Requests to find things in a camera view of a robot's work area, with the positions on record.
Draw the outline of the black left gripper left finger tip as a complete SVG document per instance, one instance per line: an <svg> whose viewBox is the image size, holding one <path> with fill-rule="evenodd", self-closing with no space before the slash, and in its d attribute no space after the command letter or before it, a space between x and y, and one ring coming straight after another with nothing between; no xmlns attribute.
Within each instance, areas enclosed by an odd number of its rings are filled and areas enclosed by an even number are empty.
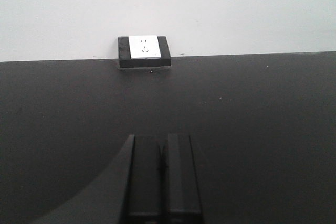
<svg viewBox="0 0 336 224"><path fill-rule="evenodd" d="M152 136L134 141L128 223L159 223L161 218L160 147Z"/></svg>

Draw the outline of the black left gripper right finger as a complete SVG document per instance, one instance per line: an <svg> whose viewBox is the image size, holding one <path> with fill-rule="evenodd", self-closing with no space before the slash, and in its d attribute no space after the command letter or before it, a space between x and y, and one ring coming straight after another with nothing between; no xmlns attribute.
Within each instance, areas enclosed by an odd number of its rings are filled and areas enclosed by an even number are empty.
<svg viewBox="0 0 336 224"><path fill-rule="evenodd" d="M163 155L165 222L202 223L202 205L190 136L169 134L164 144Z"/></svg>

